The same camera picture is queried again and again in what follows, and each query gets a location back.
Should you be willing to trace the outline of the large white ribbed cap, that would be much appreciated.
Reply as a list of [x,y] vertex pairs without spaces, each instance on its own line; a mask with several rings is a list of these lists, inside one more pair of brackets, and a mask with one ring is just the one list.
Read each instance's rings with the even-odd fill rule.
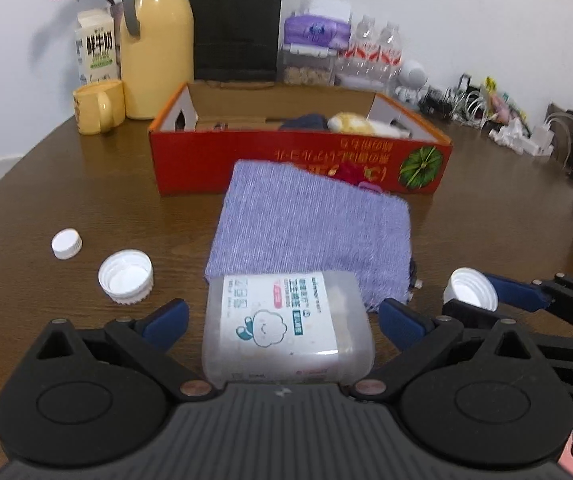
[[104,294],[116,304],[137,304],[152,292],[152,261],[137,249],[115,252],[100,265],[98,282]]

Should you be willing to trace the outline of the red cardboard pumpkin box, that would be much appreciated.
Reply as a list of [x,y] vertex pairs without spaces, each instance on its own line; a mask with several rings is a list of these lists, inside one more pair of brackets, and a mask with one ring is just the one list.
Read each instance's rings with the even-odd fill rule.
[[[410,131],[409,139],[332,131],[280,131],[307,114],[353,113]],[[329,177],[341,162],[361,167],[385,192],[434,193],[452,141],[381,93],[288,84],[185,84],[149,128],[160,194],[222,193],[240,160],[284,162]]]

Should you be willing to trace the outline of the white robot figurine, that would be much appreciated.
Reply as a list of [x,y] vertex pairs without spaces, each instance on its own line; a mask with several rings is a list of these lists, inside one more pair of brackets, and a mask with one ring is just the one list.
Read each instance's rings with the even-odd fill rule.
[[415,104],[419,99],[420,91],[428,81],[428,76],[421,63],[407,60],[401,65],[397,81],[396,98],[402,103]]

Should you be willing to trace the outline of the colourful snack packets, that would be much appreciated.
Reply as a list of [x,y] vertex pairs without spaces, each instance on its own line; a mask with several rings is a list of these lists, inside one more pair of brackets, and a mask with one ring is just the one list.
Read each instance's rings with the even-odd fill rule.
[[518,118],[523,124],[527,122],[525,112],[507,92],[498,87],[497,81],[492,77],[486,77],[484,92],[488,103],[488,115],[493,122],[508,125],[514,118]]

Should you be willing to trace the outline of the water bottle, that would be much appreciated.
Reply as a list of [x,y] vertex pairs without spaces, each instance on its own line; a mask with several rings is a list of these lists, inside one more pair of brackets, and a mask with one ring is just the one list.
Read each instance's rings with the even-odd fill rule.
[[375,36],[375,18],[364,15],[353,32],[345,54],[346,68],[350,76],[367,77],[379,57],[379,45]]
[[389,84],[401,69],[402,48],[399,26],[388,22],[379,34],[376,45],[376,75],[383,84]]

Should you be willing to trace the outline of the white milk carton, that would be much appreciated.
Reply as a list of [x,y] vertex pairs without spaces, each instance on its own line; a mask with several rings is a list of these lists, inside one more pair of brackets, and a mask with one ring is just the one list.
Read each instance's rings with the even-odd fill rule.
[[108,9],[77,14],[75,47],[81,86],[119,78],[114,20]]

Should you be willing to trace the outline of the white power adapter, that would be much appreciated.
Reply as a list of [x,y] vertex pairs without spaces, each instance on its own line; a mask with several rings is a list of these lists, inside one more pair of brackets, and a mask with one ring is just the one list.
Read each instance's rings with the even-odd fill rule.
[[525,150],[531,156],[549,157],[553,152],[554,132],[549,126],[541,125],[533,129]]

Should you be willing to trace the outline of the clear seed container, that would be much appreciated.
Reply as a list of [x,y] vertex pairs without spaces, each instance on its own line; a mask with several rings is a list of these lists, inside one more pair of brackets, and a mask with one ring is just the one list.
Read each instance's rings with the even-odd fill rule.
[[297,86],[332,86],[336,57],[329,48],[287,44],[280,54],[282,80]]

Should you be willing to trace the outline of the purple tissue pack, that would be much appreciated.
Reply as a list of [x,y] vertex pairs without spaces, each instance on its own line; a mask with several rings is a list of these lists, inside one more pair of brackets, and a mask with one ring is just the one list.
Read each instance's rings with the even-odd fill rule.
[[300,14],[285,20],[283,42],[344,51],[349,46],[350,34],[349,23],[324,16]]

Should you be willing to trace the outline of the yellow thermos jug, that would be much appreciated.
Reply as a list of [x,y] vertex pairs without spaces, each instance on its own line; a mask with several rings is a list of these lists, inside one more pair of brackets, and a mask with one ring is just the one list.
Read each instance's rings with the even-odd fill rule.
[[194,18],[189,0],[123,0],[120,75],[126,115],[154,118],[194,80]]

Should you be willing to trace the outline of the yellow ceramic mug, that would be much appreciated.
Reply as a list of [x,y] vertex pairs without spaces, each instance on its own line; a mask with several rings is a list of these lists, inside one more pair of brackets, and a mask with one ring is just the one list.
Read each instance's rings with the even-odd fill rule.
[[108,133],[126,119],[124,85],[120,79],[85,84],[73,92],[77,129],[83,136]]

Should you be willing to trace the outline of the yellow plush toy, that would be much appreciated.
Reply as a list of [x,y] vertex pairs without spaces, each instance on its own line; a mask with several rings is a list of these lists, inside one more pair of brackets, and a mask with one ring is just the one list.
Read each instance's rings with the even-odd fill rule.
[[409,139],[410,131],[352,113],[338,113],[327,121],[329,131],[355,136],[380,136],[387,139]]

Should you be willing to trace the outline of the water bottle left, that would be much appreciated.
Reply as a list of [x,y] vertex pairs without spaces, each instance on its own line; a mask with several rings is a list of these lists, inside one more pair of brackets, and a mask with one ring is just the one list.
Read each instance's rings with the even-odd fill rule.
[[379,45],[375,36],[375,18],[364,15],[353,32],[345,54],[346,68],[350,76],[367,77],[379,57]]

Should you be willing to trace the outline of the small white bottle cap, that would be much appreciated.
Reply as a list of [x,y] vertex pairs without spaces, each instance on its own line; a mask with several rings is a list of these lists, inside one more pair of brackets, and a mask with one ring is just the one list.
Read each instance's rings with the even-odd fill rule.
[[59,260],[75,257],[82,248],[82,238],[77,230],[67,228],[57,232],[51,241],[53,255]]

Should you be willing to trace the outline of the dark navy pouch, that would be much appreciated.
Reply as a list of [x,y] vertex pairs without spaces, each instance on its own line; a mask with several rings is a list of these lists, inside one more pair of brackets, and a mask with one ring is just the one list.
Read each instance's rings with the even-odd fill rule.
[[285,120],[279,127],[280,131],[329,131],[326,118],[321,114],[307,114]]

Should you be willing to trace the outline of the purple knitted cloth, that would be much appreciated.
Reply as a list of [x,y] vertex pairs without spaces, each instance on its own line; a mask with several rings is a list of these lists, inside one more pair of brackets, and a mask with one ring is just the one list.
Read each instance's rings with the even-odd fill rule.
[[280,162],[240,160],[205,278],[346,271],[374,310],[387,298],[408,301],[411,260],[406,200]]

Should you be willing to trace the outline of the black paper bag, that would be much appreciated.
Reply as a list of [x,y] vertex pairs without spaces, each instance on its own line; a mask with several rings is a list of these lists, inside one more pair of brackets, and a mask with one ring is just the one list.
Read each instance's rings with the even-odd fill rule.
[[190,0],[197,80],[273,81],[282,0]]

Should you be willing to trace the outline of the water bottle middle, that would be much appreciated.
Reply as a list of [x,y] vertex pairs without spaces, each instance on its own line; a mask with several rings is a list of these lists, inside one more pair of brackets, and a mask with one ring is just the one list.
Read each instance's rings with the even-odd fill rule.
[[402,48],[399,26],[388,22],[379,34],[376,45],[376,75],[383,84],[389,84],[401,69]]

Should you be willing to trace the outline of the crumpled white paper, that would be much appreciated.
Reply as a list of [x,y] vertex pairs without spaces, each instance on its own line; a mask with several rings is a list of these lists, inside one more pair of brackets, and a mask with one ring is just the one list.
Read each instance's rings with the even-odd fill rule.
[[525,135],[525,128],[519,118],[513,118],[507,125],[499,130],[491,130],[489,138],[503,148],[509,148],[518,155],[529,152],[529,139]]

